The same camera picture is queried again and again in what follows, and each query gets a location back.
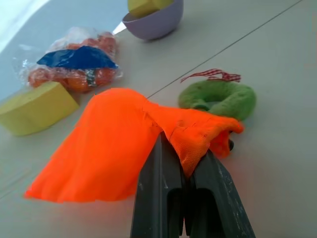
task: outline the yellow sponge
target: yellow sponge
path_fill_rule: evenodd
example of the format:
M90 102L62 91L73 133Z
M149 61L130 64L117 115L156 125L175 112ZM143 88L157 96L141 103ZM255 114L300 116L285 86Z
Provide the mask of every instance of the yellow sponge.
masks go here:
M0 124L13 135L27 135L47 129L78 107L60 83L47 82L0 105Z
M141 18L163 9L173 0L128 0L129 12L132 16Z

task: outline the lavender bowl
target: lavender bowl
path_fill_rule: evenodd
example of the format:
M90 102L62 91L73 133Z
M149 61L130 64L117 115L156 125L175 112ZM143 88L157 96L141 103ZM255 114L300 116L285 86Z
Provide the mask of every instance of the lavender bowl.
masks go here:
M184 0L174 0L166 8L142 18L128 13L122 22L132 35L143 40L153 40L173 31L182 19L183 11Z

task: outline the table surface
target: table surface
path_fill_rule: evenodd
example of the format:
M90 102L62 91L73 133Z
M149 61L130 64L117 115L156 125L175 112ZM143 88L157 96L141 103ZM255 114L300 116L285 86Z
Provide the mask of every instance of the table surface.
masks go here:
M92 2L91 11L105 3ZM3 69L9 68L5 58L21 40L45 48L70 26L102 28L92 13L70 17L62 11L58 17L64 25L44 17L56 20L60 6L60 0L53 0L33 15L0 55ZM245 132L233 136L235 149L223 163L258 238L317 236L316 9L314 0L185 0L182 23L168 37L144 43L127 31L119 34L125 78L115 87L130 87L151 101L177 106L179 93L200 80L180 84L180 77L222 68L241 74L242 83L255 89L257 108L244 122ZM9 70L3 72L13 78ZM17 85L8 87L15 90ZM78 111L43 132L17 138L0 128L2 237L129 237L133 197L62 205L21 197L70 133L90 96L83 97Z

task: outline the red gingham ribbon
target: red gingham ribbon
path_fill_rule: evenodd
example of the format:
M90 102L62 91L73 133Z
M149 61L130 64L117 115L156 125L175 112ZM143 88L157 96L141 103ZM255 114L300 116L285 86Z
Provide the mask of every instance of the red gingham ribbon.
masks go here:
M218 77L214 76L217 74L222 74L222 78L218 78ZM222 80L222 81L226 81L226 82L233 82L233 81L240 82L240 80L241 80L241 75L230 74L230 73L226 73L226 72L222 71L221 69L213 68L213 69L210 69L210 70L207 70L204 72L194 73L190 76L182 78L180 80L180 82L185 81L187 78L196 77L196 76L206 76L206 77L208 77L207 80Z

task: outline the orange fabric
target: orange fabric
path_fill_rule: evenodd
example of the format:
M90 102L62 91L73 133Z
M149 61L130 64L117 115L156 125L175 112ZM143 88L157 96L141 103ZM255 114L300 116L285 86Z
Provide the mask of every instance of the orange fabric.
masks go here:
M230 130L243 128L235 119L160 106L131 89L109 89L91 99L25 195L53 202L121 200L136 192L161 132L190 176L208 149L219 157L229 154Z

